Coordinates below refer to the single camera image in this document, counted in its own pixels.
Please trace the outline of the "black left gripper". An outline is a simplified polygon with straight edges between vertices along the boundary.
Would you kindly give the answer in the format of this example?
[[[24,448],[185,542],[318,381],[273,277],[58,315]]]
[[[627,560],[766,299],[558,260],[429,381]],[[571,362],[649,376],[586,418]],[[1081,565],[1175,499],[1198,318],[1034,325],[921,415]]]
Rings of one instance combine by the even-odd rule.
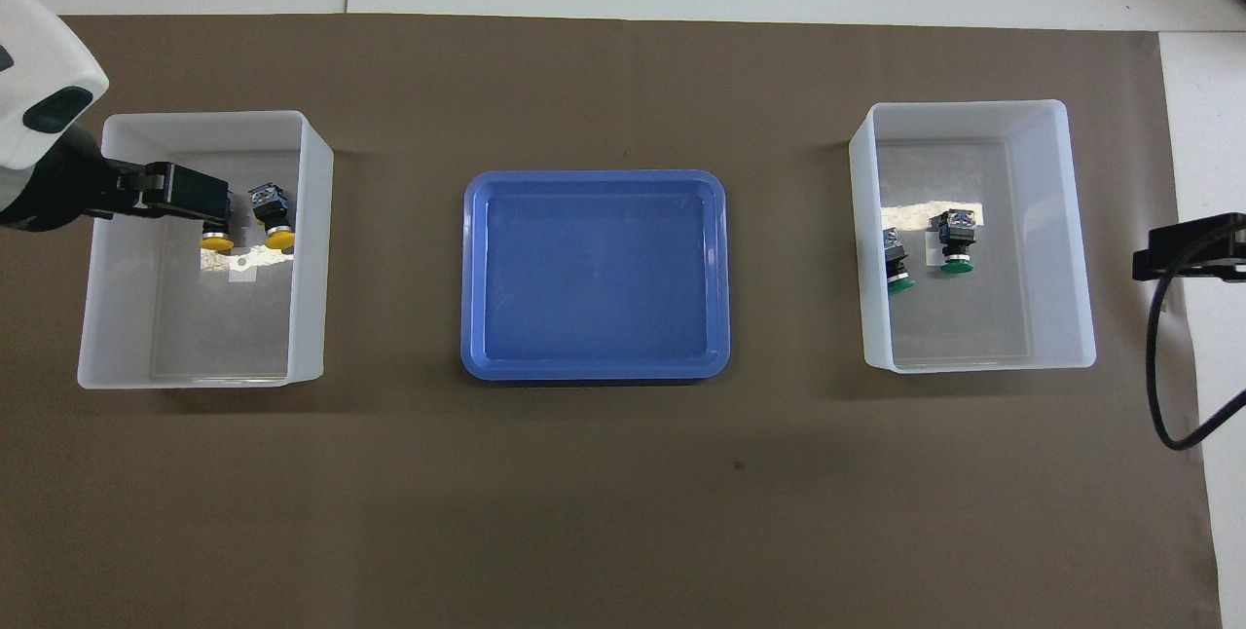
[[[83,128],[70,128],[36,164],[1,169],[1,225],[24,233],[56,230],[96,210],[116,186],[135,198],[128,215],[206,224],[231,220],[231,186],[209,173],[174,162],[155,162],[133,164],[120,181],[93,136]]]

